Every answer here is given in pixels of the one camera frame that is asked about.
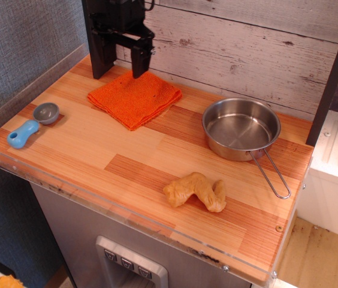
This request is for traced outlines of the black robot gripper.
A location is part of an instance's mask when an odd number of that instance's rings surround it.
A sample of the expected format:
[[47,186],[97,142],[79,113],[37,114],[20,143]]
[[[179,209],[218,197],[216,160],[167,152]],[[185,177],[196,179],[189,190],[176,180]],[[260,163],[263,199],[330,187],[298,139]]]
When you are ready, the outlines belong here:
[[116,60],[116,44],[131,49],[132,75],[137,79],[149,70],[154,33],[144,25],[145,13],[155,6],[150,1],[100,1],[89,13],[96,38],[97,70],[109,70]]

